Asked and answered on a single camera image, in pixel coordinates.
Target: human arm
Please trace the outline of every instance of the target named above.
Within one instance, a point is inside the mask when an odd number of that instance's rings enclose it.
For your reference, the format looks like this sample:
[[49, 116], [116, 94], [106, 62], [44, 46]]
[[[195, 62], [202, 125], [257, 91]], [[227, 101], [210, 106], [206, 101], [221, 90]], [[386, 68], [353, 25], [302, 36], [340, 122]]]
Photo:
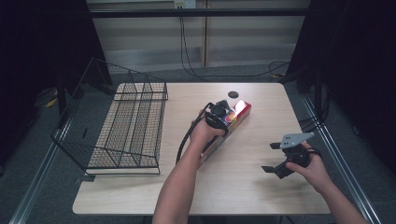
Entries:
[[198, 122], [183, 156], [163, 183], [152, 223], [187, 223], [201, 151], [215, 135], [223, 134], [223, 130], [209, 127], [204, 119]]
[[302, 175], [306, 181], [323, 197], [338, 224], [368, 223], [355, 206], [337, 188], [329, 177], [320, 156], [311, 154], [311, 163], [306, 167], [288, 162], [286, 167]]

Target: wire rack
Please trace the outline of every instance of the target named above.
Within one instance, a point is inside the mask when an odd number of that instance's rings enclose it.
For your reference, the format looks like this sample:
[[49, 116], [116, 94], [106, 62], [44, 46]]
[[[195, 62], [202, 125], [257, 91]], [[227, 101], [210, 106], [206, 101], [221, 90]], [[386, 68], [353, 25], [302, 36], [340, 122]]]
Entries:
[[167, 99], [163, 80], [92, 59], [51, 138], [89, 175], [159, 174]]

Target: finger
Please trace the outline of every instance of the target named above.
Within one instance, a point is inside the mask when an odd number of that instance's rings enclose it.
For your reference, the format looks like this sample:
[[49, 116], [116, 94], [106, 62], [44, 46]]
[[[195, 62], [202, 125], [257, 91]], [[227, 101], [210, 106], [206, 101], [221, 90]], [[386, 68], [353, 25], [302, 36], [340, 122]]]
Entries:
[[294, 163], [294, 162], [287, 162], [286, 167], [289, 168], [290, 170], [294, 171], [297, 174], [300, 174], [300, 175], [305, 174], [305, 168]]
[[306, 141], [303, 141], [303, 142], [301, 143], [301, 145], [302, 145], [303, 147], [305, 147], [305, 148], [311, 147], [311, 145], [309, 145]]
[[314, 162], [317, 162], [317, 161], [323, 162], [322, 158], [316, 153], [310, 153], [309, 158], [311, 159], [311, 162], [312, 161], [314, 161]]

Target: electrical outlet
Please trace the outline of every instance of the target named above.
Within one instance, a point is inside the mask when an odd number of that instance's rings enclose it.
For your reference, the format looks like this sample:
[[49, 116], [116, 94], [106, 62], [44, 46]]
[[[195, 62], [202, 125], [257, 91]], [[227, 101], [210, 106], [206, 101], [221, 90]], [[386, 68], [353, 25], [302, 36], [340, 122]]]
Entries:
[[184, 8], [196, 8], [196, 1], [195, 0], [184, 1]]
[[182, 9], [184, 8], [184, 0], [174, 0], [175, 2], [175, 9]]

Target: wrist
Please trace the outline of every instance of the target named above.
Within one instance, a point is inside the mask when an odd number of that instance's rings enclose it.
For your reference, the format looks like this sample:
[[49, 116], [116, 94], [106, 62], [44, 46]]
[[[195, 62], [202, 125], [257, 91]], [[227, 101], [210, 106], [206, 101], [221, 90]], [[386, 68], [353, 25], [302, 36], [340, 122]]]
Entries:
[[206, 146], [207, 142], [204, 139], [194, 139], [190, 140], [189, 148], [193, 150], [201, 150]]
[[315, 190], [322, 195], [323, 198], [332, 197], [336, 191], [339, 189], [334, 185], [332, 181], [329, 183], [323, 184], [320, 187], [316, 187]]

